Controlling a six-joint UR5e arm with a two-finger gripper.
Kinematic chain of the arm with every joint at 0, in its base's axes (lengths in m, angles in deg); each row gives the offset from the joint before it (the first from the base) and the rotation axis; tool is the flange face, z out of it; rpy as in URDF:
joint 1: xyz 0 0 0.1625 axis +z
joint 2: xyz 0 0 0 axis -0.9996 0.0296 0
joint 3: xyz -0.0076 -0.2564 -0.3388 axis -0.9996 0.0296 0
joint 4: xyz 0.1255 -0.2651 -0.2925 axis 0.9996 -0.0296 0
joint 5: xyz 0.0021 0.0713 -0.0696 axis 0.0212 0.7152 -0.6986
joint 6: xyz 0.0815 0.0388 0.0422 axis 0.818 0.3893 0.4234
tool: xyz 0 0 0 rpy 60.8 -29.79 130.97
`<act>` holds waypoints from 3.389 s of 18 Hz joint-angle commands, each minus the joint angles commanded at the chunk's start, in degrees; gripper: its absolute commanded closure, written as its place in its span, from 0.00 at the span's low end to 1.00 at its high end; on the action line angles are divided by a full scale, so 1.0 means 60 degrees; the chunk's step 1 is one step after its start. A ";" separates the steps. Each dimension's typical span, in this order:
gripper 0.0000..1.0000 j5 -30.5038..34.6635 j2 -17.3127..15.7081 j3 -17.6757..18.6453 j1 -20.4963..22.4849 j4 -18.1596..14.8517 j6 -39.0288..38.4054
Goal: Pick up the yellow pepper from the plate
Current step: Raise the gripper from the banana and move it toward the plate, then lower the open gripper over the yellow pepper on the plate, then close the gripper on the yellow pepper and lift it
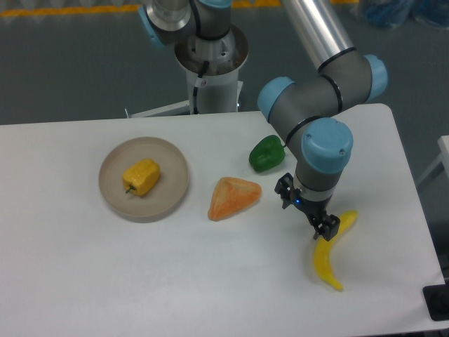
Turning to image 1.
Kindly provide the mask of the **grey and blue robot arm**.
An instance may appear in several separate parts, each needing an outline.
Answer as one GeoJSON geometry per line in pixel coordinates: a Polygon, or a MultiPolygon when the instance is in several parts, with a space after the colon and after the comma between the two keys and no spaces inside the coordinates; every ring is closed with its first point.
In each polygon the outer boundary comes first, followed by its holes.
{"type": "MultiPolygon", "coordinates": [[[[317,77],[303,85],[288,77],[267,83],[257,105],[297,160],[275,191],[284,206],[303,212],[315,235],[331,240],[342,219],[326,207],[349,162],[351,131],[336,116],[384,92],[384,63],[361,55],[327,1],[283,1],[282,6],[317,77]]],[[[138,11],[155,46],[174,45],[185,70],[192,114],[234,112],[237,76],[248,42],[231,22],[230,1],[148,1],[138,11]]]]}

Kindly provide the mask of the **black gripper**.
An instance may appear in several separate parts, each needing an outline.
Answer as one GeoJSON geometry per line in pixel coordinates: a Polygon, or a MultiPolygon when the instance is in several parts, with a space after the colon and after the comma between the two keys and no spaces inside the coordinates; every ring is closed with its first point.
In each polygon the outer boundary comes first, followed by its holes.
{"type": "Polygon", "coordinates": [[[338,233],[340,219],[327,214],[327,205],[333,195],[333,189],[324,191],[311,190],[304,185],[295,184],[290,173],[281,176],[274,188],[280,196],[282,209],[293,205],[297,210],[309,216],[309,223],[314,228],[313,239],[319,237],[331,241],[338,233]]]}

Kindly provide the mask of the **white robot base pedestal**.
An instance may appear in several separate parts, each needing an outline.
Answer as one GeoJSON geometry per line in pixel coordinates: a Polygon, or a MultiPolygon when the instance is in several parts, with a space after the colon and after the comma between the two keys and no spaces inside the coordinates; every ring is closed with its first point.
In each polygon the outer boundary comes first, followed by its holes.
{"type": "Polygon", "coordinates": [[[237,26],[217,40],[192,36],[177,42],[175,57],[186,74],[191,114],[238,110],[239,70],[248,58],[248,41],[237,26]]]}

